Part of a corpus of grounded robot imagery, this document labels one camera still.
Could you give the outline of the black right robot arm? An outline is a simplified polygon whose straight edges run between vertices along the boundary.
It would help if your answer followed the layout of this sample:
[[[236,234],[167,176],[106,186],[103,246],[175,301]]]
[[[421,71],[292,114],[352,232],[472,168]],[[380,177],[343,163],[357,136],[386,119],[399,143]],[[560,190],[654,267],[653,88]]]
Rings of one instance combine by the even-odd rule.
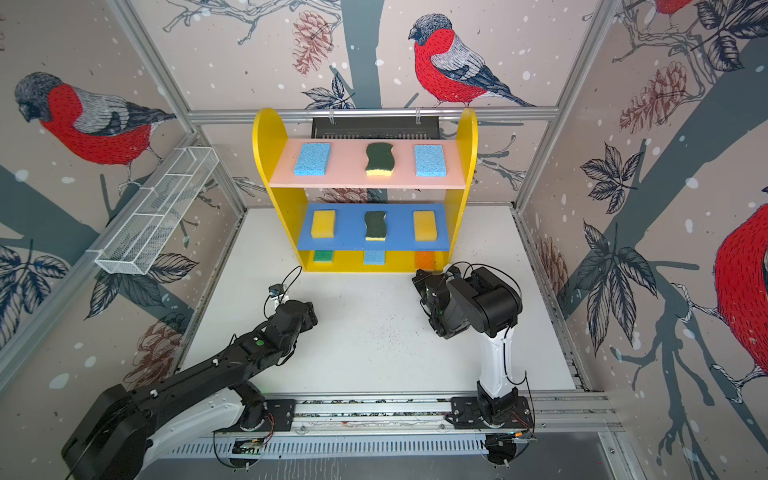
[[[412,283],[433,331],[450,339],[468,329],[483,337],[476,416],[494,428],[516,425],[531,430],[533,420],[511,372],[514,329],[523,312],[520,286],[506,272],[469,263],[461,272],[451,266],[443,273],[416,271]]]

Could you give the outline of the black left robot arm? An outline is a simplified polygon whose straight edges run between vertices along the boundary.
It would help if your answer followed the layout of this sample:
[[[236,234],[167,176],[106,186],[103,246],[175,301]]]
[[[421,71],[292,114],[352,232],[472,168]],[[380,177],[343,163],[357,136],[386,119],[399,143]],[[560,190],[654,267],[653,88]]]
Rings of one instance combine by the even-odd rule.
[[[318,319],[310,302],[289,300],[212,357],[133,390],[104,390],[64,444],[73,479],[134,479],[170,451],[238,421],[262,423],[264,396],[252,378],[288,358]]]

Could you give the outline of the light blue sponge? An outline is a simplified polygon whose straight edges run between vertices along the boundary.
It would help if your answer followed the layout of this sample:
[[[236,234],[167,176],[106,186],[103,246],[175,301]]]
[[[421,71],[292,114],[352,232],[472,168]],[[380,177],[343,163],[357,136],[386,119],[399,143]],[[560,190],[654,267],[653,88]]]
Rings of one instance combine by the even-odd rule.
[[[330,143],[304,143],[294,166],[296,176],[324,176],[331,153]]]
[[[447,167],[442,145],[423,144],[414,146],[414,161],[418,177],[445,177]]]
[[[385,265],[386,252],[383,250],[368,250],[364,252],[365,265]]]

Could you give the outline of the green yellow scouring sponge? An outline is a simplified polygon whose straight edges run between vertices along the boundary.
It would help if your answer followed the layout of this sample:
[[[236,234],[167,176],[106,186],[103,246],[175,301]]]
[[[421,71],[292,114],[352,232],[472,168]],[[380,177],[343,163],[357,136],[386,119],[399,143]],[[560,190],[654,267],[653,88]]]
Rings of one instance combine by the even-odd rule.
[[[366,147],[367,176],[386,176],[393,174],[395,169],[395,158],[392,153],[393,145],[386,142],[370,143]]]
[[[366,241],[385,241],[387,238],[386,211],[371,210],[364,215]]]

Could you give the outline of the yellow orange sponge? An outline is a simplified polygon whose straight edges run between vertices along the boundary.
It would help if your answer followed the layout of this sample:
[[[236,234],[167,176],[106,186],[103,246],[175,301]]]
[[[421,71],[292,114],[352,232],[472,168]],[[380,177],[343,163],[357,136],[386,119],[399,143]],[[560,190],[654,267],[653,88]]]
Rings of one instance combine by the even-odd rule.
[[[413,212],[414,239],[417,242],[433,242],[438,238],[437,222],[433,210]]]

